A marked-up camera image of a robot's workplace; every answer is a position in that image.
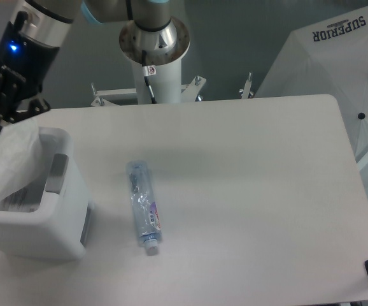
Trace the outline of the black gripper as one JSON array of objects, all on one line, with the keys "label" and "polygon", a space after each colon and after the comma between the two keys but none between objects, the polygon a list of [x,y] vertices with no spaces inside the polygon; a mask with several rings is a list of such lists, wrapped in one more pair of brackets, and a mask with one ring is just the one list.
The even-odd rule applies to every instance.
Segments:
[{"label": "black gripper", "polygon": [[[0,132],[4,120],[16,124],[51,110],[38,93],[60,47],[33,38],[28,27],[26,19],[9,22],[0,41]],[[27,108],[12,110],[20,102]]]}]

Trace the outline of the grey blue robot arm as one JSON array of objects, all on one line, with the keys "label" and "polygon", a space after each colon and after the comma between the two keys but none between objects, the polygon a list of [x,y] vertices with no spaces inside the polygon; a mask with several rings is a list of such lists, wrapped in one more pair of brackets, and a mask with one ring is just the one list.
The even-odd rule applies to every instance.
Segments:
[{"label": "grey blue robot arm", "polygon": [[0,132],[50,111],[43,81],[79,11],[100,24],[131,21],[143,33],[171,26],[169,1],[19,1],[0,40]]}]

